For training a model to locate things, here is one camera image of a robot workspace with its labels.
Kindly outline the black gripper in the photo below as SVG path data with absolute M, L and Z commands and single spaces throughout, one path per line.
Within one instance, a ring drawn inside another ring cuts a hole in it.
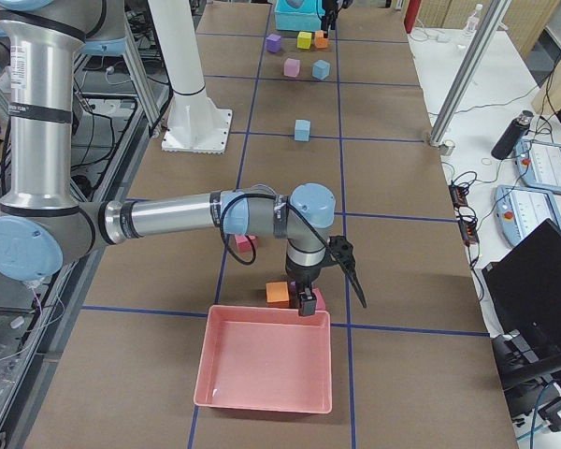
M 311 282 L 293 281 L 298 302 L 298 314 L 302 317 L 312 316 L 316 312 L 317 297 L 313 293 Z
M 321 18 L 321 30 L 328 32 L 336 29 L 338 13 L 336 11 L 326 11 Z

